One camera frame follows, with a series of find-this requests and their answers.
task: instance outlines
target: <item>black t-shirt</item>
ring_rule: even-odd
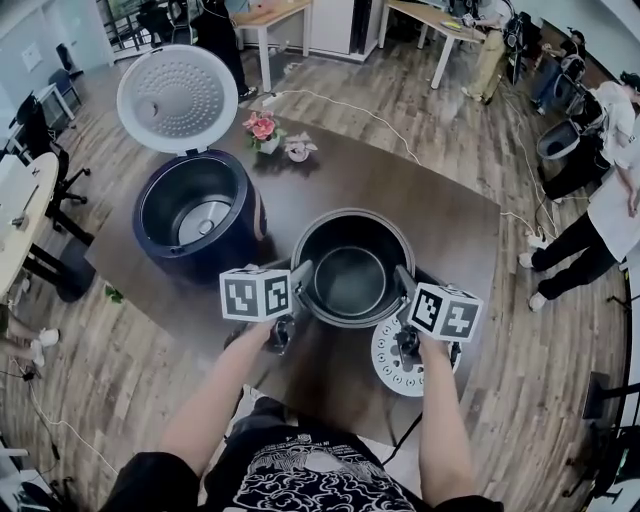
[[[583,58],[583,59],[584,59],[584,58],[585,58],[585,56],[586,56],[586,52],[585,52],[585,49],[584,49],[584,45],[583,45],[583,44],[576,44],[576,43],[574,43],[571,39],[567,39],[566,41],[564,41],[564,42],[560,45],[560,49],[561,49],[561,50],[564,50],[564,51],[565,51],[565,52],[567,52],[567,53],[565,53],[564,57],[557,56],[557,57],[556,57],[556,60],[557,60],[558,62],[562,62],[562,60],[563,60],[564,58],[568,57],[569,55],[574,55],[574,54],[576,54],[576,53],[577,53],[581,58]]]
[[[327,428],[272,427],[235,436],[205,477],[200,511],[428,511],[396,483],[353,434]],[[197,509],[199,480],[180,458],[140,453],[120,472],[102,512]],[[437,512],[502,512],[480,496]]]

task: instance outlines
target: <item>black chair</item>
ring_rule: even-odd
[[[53,198],[47,208],[47,217],[51,218],[50,212],[60,210],[60,205],[65,199],[71,199],[73,201],[78,201],[81,204],[86,204],[87,198],[85,196],[72,194],[69,192],[69,189],[80,176],[89,176],[91,171],[89,169],[82,168],[71,176],[71,178],[67,179],[67,174],[69,172],[69,153],[55,142],[54,133],[49,130],[49,127],[47,126],[42,105],[33,94],[30,94],[27,99],[22,102],[11,125],[16,122],[20,123],[23,127],[24,143],[29,150],[29,153],[31,153],[32,158],[37,158],[40,155],[49,152],[54,152],[58,156],[58,177],[53,192]],[[53,220],[53,229],[56,231],[62,231],[62,228],[55,220]]]

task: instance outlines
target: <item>white sneaker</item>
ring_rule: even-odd
[[[52,347],[60,340],[60,331],[58,329],[42,329],[38,341],[42,343],[44,348]]]
[[[537,313],[547,303],[547,299],[540,292],[536,293],[529,299],[529,309],[534,313]]]
[[[31,360],[40,368],[44,366],[44,352],[42,351],[42,343],[39,340],[31,342]]]
[[[530,252],[523,252],[518,256],[518,263],[522,268],[533,268],[533,261],[531,261],[533,254]]]

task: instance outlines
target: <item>black sleeve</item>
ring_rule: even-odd
[[[502,503],[482,496],[464,496],[440,503],[434,512],[504,512]]]
[[[188,511],[198,505],[200,480],[170,453],[139,453],[120,471],[101,512]]]

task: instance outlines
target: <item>white rotary plate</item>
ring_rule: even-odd
[[[424,366],[421,364],[405,368],[400,358],[400,350],[394,336],[400,332],[400,322],[395,316],[380,322],[371,340],[371,360],[376,373],[385,385],[404,396],[420,397],[423,395]],[[460,365],[462,354],[458,354],[453,372]]]

